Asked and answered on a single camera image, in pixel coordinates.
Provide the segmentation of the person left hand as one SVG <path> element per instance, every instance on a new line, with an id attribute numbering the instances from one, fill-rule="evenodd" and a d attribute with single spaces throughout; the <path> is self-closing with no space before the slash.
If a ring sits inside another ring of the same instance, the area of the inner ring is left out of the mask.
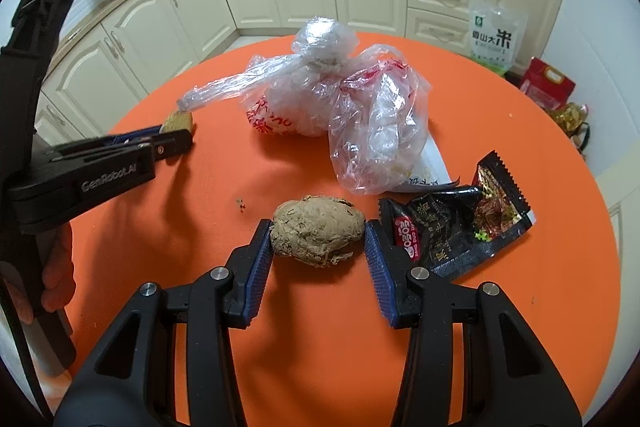
<path id="1" fill-rule="evenodd" d="M 41 296 L 41 306 L 47 312 L 58 312 L 73 299 L 76 291 L 74 279 L 74 264 L 72 259 L 73 229 L 70 222 L 61 225 L 56 231 L 55 239 L 50 249 L 48 262 L 43 268 L 42 283 L 44 291 Z M 3 279 L 8 288 L 17 315 L 24 324 L 32 324 L 34 311 L 26 294 L 7 279 Z"/>

